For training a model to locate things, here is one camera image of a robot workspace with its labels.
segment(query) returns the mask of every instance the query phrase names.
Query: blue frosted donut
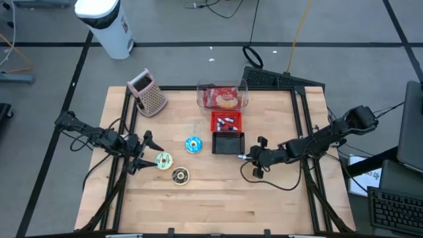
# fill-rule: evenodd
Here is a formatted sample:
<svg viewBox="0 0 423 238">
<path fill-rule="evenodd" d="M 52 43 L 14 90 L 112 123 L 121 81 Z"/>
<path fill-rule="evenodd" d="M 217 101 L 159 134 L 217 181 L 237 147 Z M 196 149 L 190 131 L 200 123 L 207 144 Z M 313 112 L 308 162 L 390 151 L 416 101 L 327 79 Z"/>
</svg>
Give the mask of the blue frosted donut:
<svg viewBox="0 0 423 238">
<path fill-rule="evenodd" d="M 185 149 L 189 153 L 198 153 L 203 148 L 201 139 L 196 136 L 191 136 L 185 141 Z"/>
</svg>

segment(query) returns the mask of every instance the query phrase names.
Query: donut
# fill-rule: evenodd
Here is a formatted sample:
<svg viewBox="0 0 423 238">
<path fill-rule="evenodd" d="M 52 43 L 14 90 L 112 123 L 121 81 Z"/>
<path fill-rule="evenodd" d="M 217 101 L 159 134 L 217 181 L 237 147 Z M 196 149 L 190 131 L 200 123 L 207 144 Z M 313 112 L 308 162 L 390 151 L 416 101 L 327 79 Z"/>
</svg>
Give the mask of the donut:
<svg viewBox="0 0 423 238">
<path fill-rule="evenodd" d="M 189 153 L 198 153 L 203 148 L 201 139 L 196 136 L 191 136 L 185 141 L 185 149 Z"/>
<path fill-rule="evenodd" d="M 190 180 L 190 173 L 184 167 L 176 168 L 172 172 L 172 180 L 176 185 L 185 185 Z"/>
<path fill-rule="evenodd" d="M 167 170 L 172 166 L 173 158 L 169 153 L 163 152 L 156 156 L 155 162 L 158 169 Z"/>
</svg>

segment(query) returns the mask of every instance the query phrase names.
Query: red plastic container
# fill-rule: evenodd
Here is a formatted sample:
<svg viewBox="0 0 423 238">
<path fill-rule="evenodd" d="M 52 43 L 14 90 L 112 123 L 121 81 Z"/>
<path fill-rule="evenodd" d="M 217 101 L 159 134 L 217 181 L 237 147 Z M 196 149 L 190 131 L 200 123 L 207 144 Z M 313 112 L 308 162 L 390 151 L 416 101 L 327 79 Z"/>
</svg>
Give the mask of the red plastic container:
<svg viewBox="0 0 423 238">
<path fill-rule="evenodd" d="M 211 132 L 217 132 L 217 119 L 220 118 L 225 121 L 225 125 L 221 126 L 222 132 L 229 132 L 229 127 L 234 126 L 238 128 L 237 131 L 234 132 L 242 132 L 243 131 L 243 123 L 241 116 L 241 112 L 236 111 L 213 111 L 211 112 L 211 120 L 210 120 L 210 130 Z M 225 118 L 233 119 L 233 122 L 227 122 Z"/>
</svg>

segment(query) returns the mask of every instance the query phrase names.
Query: white trash can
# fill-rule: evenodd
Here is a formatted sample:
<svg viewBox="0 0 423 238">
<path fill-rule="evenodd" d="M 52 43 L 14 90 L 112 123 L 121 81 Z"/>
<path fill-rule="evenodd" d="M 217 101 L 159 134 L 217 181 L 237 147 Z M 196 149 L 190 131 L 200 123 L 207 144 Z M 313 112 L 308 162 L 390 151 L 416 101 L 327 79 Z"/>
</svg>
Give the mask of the white trash can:
<svg viewBox="0 0 423 238">
<path fill-rule="evenodd" d="M 75 13 L 112 59 L 123 60 L 130 56 L 134 39 L 120 0 L 78 0 Z"/>
</svg>

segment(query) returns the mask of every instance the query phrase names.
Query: metal grater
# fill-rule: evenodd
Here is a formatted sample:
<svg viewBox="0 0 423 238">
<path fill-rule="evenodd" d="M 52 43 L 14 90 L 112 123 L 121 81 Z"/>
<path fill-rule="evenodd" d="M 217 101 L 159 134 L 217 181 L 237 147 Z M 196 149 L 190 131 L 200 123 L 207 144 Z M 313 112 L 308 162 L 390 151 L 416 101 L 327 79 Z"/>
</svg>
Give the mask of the metal grater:
<svg viewBox="0 0 423 238">
<path fill-rule="evenodd" d="M 128 88 L 135 97 L 139 113 L 144 116 L 154 116 L 167 103 L 167 97 L 161 92 L 148 69 L 144 69 L 129 81 Z"/>
</svg>

